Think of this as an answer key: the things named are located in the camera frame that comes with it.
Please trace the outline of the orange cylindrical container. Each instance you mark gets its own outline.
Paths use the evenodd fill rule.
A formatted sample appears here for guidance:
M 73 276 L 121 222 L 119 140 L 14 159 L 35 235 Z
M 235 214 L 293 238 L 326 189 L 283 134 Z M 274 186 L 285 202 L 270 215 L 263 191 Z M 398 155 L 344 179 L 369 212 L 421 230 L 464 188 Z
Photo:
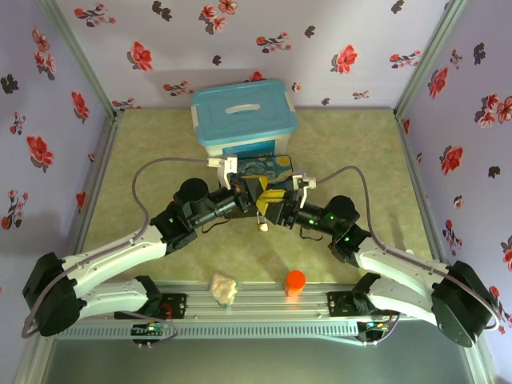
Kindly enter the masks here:
M 286 276 L 284 291 L 287 297 L 297 298 L 306 287 L 306 276 L 300 270 L 292 270 Z

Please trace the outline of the white storage box blue lid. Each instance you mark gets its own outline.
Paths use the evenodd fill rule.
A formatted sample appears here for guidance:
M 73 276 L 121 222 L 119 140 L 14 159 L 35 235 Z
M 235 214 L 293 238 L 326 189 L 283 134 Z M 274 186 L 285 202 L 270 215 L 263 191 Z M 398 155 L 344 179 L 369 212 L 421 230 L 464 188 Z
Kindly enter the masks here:
M 291 96 L 277 79 L 200 90 L 192 97 L 191 116 L 210 157 L 285 155 L 298 128 Z

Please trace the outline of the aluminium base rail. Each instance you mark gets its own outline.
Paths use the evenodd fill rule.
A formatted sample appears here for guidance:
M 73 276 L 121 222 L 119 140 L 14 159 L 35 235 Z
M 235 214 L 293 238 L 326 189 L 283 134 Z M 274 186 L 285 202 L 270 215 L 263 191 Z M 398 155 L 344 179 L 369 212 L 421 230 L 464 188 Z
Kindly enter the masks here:
M 224 309 L 205 282 L 157 283 L 164 294 L 186 295 L 184 319 L 188 322 L 300 322 L 329 318 L 327 294 L 349 291 L 351 285 L 310 282 L 296 298 L 286 295 L 276 282 L 239 282 L 232 305 Z

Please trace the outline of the aluminium side rail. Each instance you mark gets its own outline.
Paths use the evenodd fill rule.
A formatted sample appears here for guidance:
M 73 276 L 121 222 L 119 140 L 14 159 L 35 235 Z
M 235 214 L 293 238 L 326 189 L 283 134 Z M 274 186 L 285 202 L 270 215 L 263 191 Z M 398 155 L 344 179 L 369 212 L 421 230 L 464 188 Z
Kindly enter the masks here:
M 75 221 L 74 231 L 72 232 L 70 253 L 79 252 L 85 244 L 115 136 L 122 123 L 122 117 L 123 112 L 115 113 L 114 119 L 108 120 L 103 130 L 103 135 L 95 151 L 92 171 L 86 182 L 84 207 Z M 26 346 L 13 384 L 41 384 L 53 343 L 53 336 L 45 338 L 40 334 L 26 340 Z
M 410 174 L 410 180 L 418 202 L 418 208 L 420 210 L 432 258 L 435 261 L 445 262 L 450 265 L 455 261 L 455 259 L 445 253 L 446 250 L 443 248 L 444 240 L 439 237 L 438 228 L 434 222 L 430 205 L 419 175 L 416 157 L 410 150 L 406 133 L 403 129 L 402 120 L 400 117 L 394 118 L 398 127 L 398 136 L 400 137 L 402 144 L 404 157 Z M 497 360 L 495 359 L 495 356 L 492 355 L 488 340 L 486 339 L 486 336 L 501 335 L 498 332 L 498 328 L 502 326 L 501 320 L 502 319 L 500 317 L 498 317 L 497 321 L 492 317 L 491 325 L 496 325 L 495 329 L 485 331 L 474 347 L 464 349 L 465 360 L 467 360 L 470 367 L 470 376 L 472 379 L 476 380 L 477 384 L 512 384 L 512 376 L 510 378 L 504 378 L 500 375 L 498 366 L 496 365 Z

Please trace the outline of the crumpled white tissue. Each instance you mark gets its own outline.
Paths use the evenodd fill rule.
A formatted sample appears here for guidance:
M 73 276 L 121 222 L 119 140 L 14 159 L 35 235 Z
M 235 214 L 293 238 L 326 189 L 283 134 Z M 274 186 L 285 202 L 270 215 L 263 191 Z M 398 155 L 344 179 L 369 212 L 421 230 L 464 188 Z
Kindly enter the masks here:
M 210 283 L 210 293 L 221 308 L 227 310 L 238 292 L 237 282 L 224 274 L 215 273 Z

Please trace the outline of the small circuit board with LEDs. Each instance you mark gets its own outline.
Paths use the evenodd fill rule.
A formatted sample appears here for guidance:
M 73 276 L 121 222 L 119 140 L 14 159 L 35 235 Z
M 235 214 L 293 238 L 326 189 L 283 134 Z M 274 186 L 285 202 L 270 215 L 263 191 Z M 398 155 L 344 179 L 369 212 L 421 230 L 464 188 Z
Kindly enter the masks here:
M 130 335 L 133 337 L 132 342 L 138 347 L 150 347 L 163 340 L 168 329 L 168 325 L 160 322 L 139 323 L 132 325 Z
M 356 339 L 364 346 L 376 346 L 384 342 L 393 333 L 396 321 L 360 323 Z

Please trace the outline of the aluminium corner post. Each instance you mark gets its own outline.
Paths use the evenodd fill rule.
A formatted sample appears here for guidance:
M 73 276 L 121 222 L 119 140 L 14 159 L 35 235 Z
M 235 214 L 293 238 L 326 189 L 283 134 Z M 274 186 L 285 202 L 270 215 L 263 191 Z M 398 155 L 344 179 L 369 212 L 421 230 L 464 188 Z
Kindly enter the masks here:
M 397 122 L 403 118 L 414 97 L 420 91 L 426 76 L 430 72 L 431 67 L 468 2 L 469 0 L 449 0 L 445 4 L 442 16 L 422 54 L 418 67 L 408 81 L 394 108 L 394 117 Z
M 109 120 L 115 121 L 118 113 L 112 107 L 106 92 L 103 89 L 102 84 L 99 81 L 98 76 L 94 72 L 94 69 L 86 56 L 85 51 L 82 48 L 79 40 L 73 32 L 70 24 L 66 20 L 64 13 L 61 11 L 56 0 L 35 0 L 40 5 L 45 16 L 48 18 L 53 27 L 57 30 L 57 33 L 63 44 L 68 49 L 75 63 L 80 68 L 82 74 L 85 76 L 89 85 L 93 89 L 96 98 L 100 101 L 102 108 L 106 112 Z

